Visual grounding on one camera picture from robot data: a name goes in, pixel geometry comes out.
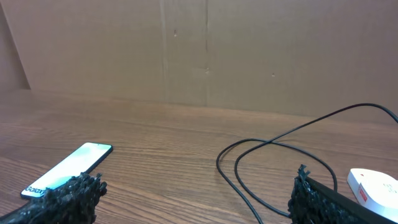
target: black textured object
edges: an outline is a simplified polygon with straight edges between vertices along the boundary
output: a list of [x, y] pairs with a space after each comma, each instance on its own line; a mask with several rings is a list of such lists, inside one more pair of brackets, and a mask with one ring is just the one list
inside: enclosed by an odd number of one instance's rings
[[305, 165], [301, 165], [298, 170], [288, 203], [293, 224], [394, 223], [309, 178], [310, 172], [304, 168]]
[[101, 182], [101, 174], [90, 177], [81, 173], [1, 217], [0, 224], [92, 224], [96, 218], [95, 206], [105, 194], [106, 182]]

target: wood grain surface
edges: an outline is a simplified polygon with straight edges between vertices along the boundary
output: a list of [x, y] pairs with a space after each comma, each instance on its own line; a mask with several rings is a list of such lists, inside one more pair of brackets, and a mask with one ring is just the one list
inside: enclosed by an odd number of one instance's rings
[[[108, 183], [108, 193], [96, 208], [97, 223], [256, 223], [216, 170], [218, 153], [240, 139], [269, 139], [311, 119], [16, 91], [0, 98], [0, 215], [25, 204], [20, 191], [77, 147], [103, 142], [114, 151], [92, 172], [102, 173]], [[375, 124], [332, 118], [282, 141], [327, 162], [336, 172], [339, 193], [355, 200], [346, 183], [350, 168], [379, 170], [398, 179], [397, 134], [393, 120]], [[234, 160], [250, 146], [233, 149], [221, 163], [234, 183]], [[332, 187], [322, 165], [277, 146], [249, 154], [239, 173], [260, 198], [287, 210], [300, 164], [308, 165], [310, 177]], [[266, 223], [290, 223], [251, 201]]]

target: smartphone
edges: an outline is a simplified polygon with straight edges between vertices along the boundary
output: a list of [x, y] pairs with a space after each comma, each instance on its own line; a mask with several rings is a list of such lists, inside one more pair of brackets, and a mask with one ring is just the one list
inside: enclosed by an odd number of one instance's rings
[[21, 192], [22, 198], [39, 198], [81, 172], [91, 172], [113, 150], [111, 145], [87, 142]]

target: cardboard backdrop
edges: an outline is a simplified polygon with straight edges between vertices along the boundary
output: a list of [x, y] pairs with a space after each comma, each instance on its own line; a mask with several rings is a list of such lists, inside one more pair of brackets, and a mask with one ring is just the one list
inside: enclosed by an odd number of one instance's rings
[[[1, 0], [33, 90], [398, 112], [396, 0]], [[339, 116], [389, 122], [375, 109]]]
[[0, 4], [0, 93], [29, 88]]

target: black wire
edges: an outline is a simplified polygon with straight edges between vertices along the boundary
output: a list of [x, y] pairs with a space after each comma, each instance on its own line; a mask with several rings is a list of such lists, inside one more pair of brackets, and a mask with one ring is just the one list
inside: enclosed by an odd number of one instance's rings
[[241, 180], [241, 178], [240, 178], [240, 176], [239, 176], [239, 174], [238, 174], [238, 163], [239, 163], [239, 161], [240, 161], [245, 155], [247, 155], [248, 153], [250, 153], [250, 152], [252, 152], [252, 151], [254, 151], [254, 150], [256, 150], [256, 149], [259, 149], [260, 147], [265, 146], [265, 145], [267, 145], [267, 144], [276, 144], [276, 145], [280, 145], [280, 146], [289, 147], [289, 148], [291, 148], [291, 149], [297, 150], [297, 151], [299, 151], [299, 152], [301, 152], [301, 153], [304, 153], [305, 155], [308, 155], [308, 156], [312, 157], [313, 159], [317, 160], [317, 161], [320, 162], [322, 165], [324, 165], [324, 166], [329, 170], [329, 172], [330, 172], [330, 174], [331, 174], [331, 176], [332, 176], [332, 178], [333, 178], [334, 190], [337, 191], [337, 179], [336, 179], [336, 175], [335, 175], [335, 173], [333, 172], [333, 170], [330, 168], [330, 166], [328, 166], [328, 164], [326, 164], [325, 162], [323, 162], [321, 159], [319, 159], [319, 158], [316, 157], [315, 155], [313, 155], [313, 154], [311, 154], [311, 153], [309, 153], [309, 152], [307, 152], [307, 151], [304, 151], [303, 149], [299, 149], [299, 148], [297, 148], [297, 147], [295, 147], [295, 146], [291, 146], [291, 145], [288, 145], [288, 144], [283, 144], [283, 143], [280, 143], [280, 142], [274, 142], [274, 141], [275, 141], [276, 139], [279, 139], [279, 138], [281, 138], [281, 137], [283, 137], [283, 136], [285, 136], [285, 135], [287, 135], [287, 134], [290, 134], [290, 133], [292, 133], [292, 132], [294, 132], [294, 131], [296, 131], [296, 130], [298, 130], [298, 129], [301, 129], [301, 128], [304, 128], [304, 127], [306, 127], [306, 126], [308, 126], [308, 125], [310, 125], [310, 124], [313, 124], [313, 123], [315, 123], [315, 122], [317, 122], [317, 121], [320, 121], [320, 120], [322, 120], [322, 119], [325, 119], [325, 118], [328, 118], [328, 117], [330, 117], [330, 116], [333, 116], [334, 114], [340, 113], [340, 112], [342, 112], [342, 111], [345, 111], [345, 110], [348, 110], [348, 109], [351, 109], [351, 108], [359, 107], [359, 106], [373, 106], [373, 107], [379, 108], [379, 109], [385, 111], [388, 115], [390, 115], [390, 116], [392, 117], [392, 119], [394, 119], [394, 121], [396, 121], [396, 122], [398, 123], [398, 117], [397, 117], [392, 111], [390, 111], [389, 109], [387, 109], [387, 108], [385, 108], [385, 107], [383, 107], [383, 106], [381, 106], [381, 105], [377, 105], [377, 104], [374, 104], [374, 103], [360, 103], [360, 104], [356, 104], [356, 105], [347, 106], [347, 107], [345, 107], [345, 108], [343, 108], [343, 109], [337, 110], [337, 111], [335, 111], [335, 112], [332, 112], [332, 113], [330, 113], [330, 114], [327, 114], [327, 115], [325, 115], [325, 116], [322, 116], [322, 117], [320, 117], [320, 118], [318, 118], [318, 119], [315, 119], [315, 120], [313, 120], [313, 121], [310, 121], [310, 122], [308, 122], [308, 123], [305, 123], [305, 124], [303, 124], [303, 125], [300, 125], [300, 126], [294, 128], [294, 129], [291, 129], [290, 131], [287, 131], [286, 133], [281, 134], [281, 135], [279, 135], [279, 136], [276, 136], [276, 137], [274, 137], [274, 138], [272, 138], [272, 139], [270, 139], [270, 140], [264, 140], [264, 139], [243, 139], [243, 140], [240, 140], [240, 141], [238, 141], [238, 142], [236, 142], [236, 143], [234, 143], [234, 144], [228, 146], [227, 148], [225, 148], [224, 150], [222, 150], [222, 151], [220, 152], [220, 154], [218, 155], [218, 157], [217, 157], [216, 166], [217, 166], [218, 172], [221, 174], [221, 176], [223, 176], [223, 178], [225, 179], [225, 181], [227, 181], [227, 183], [229, 183], [230, 186], [243, 198], [243, 200], [246, 202], [246, 204], [248, 205], [248, 207], [250, 208], [250, 210], [252, 211], [252, 213], [254, 214], [254, 216], [257, 218], [258, 222], [259, 222], [259, 223], [263, 223], [262, 220], [261, 220], [261, 217], [258, 215], [258, 213], [257, 213], [256, 210], [254, 209], [254, 207], [250, 204], [250, 201], [249, 201], [249, 200], [243, 195], [243, 193], [232, 183], [232, 181], [230, 181], [230, 180], [227, 178], [227, 176], [225, 176], [225, 174], [223, 173], [223, 171], [220, 169], [220, 165], [219, 165], [219, 163], [220, 163], [220, 157], [221, 157], [228, 149], [231, 149], [231, 148], [233, 148], [233, 147], [235, 147], [235, 146], [237, 146], [237, 145], [239, 145], [239, 144], [242, 144], [242, 143], [244, 143], [244, 142], [247, 142], [247, 141], [262, 141], [262, 142], [263, 142], [262, 144], [259, 144], [259, 145], [257, 145], [257, 146], [252, 147], [251, 149], [249, 149], [249, 150], [247, 150], [246, 152], [242, 153], [242, 154], [236, 159], [235, 166], [234, 166], [234, 171], [235, 171], [236, 178], [238, 179], [238, 181], [239, 181], [239, 183], [242, 185], [242, 187], [245, 189], [245, 191], [246, 191], [250, 196], [252, 196], [254, 199], [256, 199], [259, 203], [263, 204], [265, 207], [271, 209], [272, 211], [278, 213], [279, 215], [283, 215], [283, 216], [285, 216], [285, 217], [289, 217], [289, 214], [288, 214], [288, 213], [282, 212], [282, 211], [280, 211], [280, 210], [278, 210], [278, 209], [272, 207], [272, 206], [269, 205], [268, 203], [265, 203], [265, 201], [261, 200], [259, 197], [257, 197], [253, 192], [251, 192], [251, 191], [245, 186], [245, 184], [243, 183], [243, 181]]

